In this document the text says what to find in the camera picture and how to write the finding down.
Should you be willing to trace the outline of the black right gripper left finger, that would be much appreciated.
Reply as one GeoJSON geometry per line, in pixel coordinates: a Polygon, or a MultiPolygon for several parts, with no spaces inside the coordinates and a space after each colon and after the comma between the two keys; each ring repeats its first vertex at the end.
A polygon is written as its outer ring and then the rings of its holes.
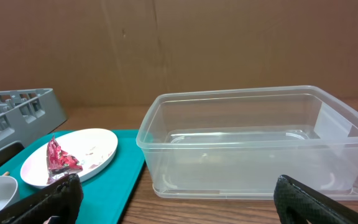
{"type": "Polygon", "coordinates": [[[83,200],[76,174],[67,175],[0,211],[0,224],[75,224],[83,200]]]}

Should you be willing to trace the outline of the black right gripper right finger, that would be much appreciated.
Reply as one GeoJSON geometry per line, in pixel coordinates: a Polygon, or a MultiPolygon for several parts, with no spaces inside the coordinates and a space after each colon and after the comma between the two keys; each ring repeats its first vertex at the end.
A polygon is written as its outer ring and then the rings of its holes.
{"type": "Polygon", "coordinates": [[[287,175],[278,178],[273,200],[281,224],[358,224],[357,212],[287,175]]]}

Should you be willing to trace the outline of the red snack wrapper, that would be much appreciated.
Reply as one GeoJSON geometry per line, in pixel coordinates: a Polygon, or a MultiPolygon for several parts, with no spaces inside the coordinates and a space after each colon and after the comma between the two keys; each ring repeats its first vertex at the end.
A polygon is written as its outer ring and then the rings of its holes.
{"type": "Polygon", "coordinates": [[[79,160],[64,151],[57,143],[55,136],[52,136],[47,144],[47,184],[52,184],[66,175],[77,174],[82,170],[79,160]]]}

